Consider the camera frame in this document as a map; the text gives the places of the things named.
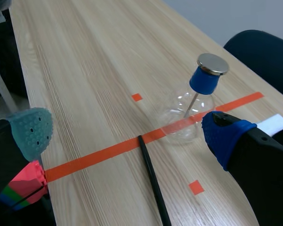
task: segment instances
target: green part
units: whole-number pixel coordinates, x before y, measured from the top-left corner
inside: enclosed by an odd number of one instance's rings
[[[13,189],[11,189],[9,186],[6,186],[3,191],[3,194],[7,195],[9,198],[11,198],[13,201],[15,201],[15,203],[17,201],[20,201],[21,199],[23,199],[22,196],[20,196],[18,193],[16,193]],[[30,205],[30,203],[26,200],[24,200],[23,202],[21,202],[19,205],[25,207]]]
[[[45,108],[32,108],[7,117],[14,140],[27,161],[36,160],[51,140],[53,123]]]

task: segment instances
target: table surface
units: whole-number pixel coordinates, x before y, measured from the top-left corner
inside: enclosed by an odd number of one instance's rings
[[[283,95],[160,0],[18,0],[11,15],[30,105],[53,115],[45,169],[156,129],[161,100],[204,52],[230,65],[217,105],[261,92],[229,113],[251,122],[283,116]],[[147,148],[173,225],[258,225],[202,138],[172,145],[163,137]],[[197,195],[195,180],[205,190]],[[58,225],[160,224],[139,148],[53,179],[49,191]]]

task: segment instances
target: black stylus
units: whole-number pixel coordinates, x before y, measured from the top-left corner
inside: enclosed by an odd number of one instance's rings
[[[152,189],[153,189],[154,196],[156,199],[157,207],[160,213],[162,225],[171,226],[169,214],[164,204],[163,196],[159,188],[159,184],[158,184],[158,181],[155,175],[155,171],[154,171],[154,168],[151,162],[151,158],[149,156],[149,153],[147,152],[146,144],[143,141],[143,138],[141,135],[138,136],[138,141],[139,141],[140,149],[142,151],[143,159],[145,160],[146,170],[147,170],[147,173],[151,181],[151,185],[152,185]]]

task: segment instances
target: teal rubber gripper pad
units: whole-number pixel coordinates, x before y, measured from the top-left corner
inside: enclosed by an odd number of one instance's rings
[[[6,118],[14,140],[24,158],[36,160],[47,148],[53,131],[51,113],[45,108],[31,108]]]

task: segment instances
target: metal rod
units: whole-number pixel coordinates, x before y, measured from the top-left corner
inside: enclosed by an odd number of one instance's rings
[[[192,102],[190,102],[190,105],[189,105],[187,111],[184,114],[184,118],[186,118],[188,116],[188,113],[189,113],[190,109],[192,108],[192,106],[194,105],[194,102],[196,101],[198,95],[199,95],[199,93],[196,92],[196,94],[194,95],[194,98],[192,99]]]

